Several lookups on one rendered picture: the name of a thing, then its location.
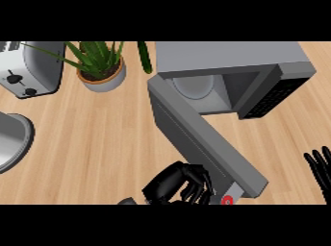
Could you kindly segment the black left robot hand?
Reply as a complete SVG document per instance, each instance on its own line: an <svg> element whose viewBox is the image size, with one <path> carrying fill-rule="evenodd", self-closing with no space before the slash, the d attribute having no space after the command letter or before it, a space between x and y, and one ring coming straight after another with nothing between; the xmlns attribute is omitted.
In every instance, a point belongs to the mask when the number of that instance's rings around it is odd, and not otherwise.
<svg viewBox="0 0 331 246"><path fill-rule="evenodd" d="M200 164L172 163L141 189L150 205L206 205L214 195Z"/></svg>

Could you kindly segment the grey microwave door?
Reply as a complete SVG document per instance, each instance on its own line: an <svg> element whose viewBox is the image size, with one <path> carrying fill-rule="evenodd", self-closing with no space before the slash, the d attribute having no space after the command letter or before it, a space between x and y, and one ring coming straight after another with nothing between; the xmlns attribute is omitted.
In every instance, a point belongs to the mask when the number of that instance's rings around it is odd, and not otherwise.
<svg viewBox="0 0 331 246"><path fill-rule="evenodd" d="M147 90L159 130L186 161L208 171L215 191L211 204L224 195L256 198L268 183L265 177L159 75L149 79Z"/></svg>

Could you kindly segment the grey microwave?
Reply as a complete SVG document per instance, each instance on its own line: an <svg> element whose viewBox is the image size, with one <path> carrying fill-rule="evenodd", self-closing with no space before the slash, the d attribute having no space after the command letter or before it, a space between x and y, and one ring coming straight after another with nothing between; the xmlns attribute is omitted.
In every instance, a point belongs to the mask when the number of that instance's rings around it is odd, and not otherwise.
<svg viewBox="0 0 331 246"><path fill-rule="evenodd" d="M200 114L267 115L316 73L295 41L159 41L156 71Z"/></svg>

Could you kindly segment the green plant in pot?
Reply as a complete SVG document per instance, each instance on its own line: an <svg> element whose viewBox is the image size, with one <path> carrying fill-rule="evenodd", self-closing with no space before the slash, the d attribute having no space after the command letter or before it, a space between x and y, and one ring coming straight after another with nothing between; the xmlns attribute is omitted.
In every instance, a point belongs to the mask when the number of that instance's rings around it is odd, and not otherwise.
<svg viewBox="0 0 331 246"><path fill-rule="evenodd" d="M51 55L76 68L78 78L88 90L92 92L113 90L126 76L122 56L125 43L107 46L104 41L79 41L79 46L75 46L70 41L64 41L64 45L78 59L76 61L70 61L44 48L24 44L26 47Z"/></svg>

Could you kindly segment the grey rounded metal appliance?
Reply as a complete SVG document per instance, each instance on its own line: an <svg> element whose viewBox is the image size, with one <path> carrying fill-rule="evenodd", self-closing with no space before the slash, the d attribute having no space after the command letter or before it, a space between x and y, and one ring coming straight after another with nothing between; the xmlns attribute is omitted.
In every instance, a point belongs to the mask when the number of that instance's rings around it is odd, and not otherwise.
<svg viewBox="0 0 331 246"><path fill-rule="evenodd" d="M33 141L32 121L17 113L0 111L0 174L8 171L27 153Z"/></svg>

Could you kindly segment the silver toaster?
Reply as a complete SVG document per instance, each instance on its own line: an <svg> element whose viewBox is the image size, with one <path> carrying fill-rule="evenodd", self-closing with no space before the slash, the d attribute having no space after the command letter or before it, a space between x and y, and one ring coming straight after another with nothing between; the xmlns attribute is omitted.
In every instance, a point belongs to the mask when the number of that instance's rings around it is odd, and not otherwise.
<svg viewBox="0 0 331 246"><path fill-rule="evenodd" d="M0 85L19 99L51 94L60 85L64 55L61 41L0 41Z"/></svg>

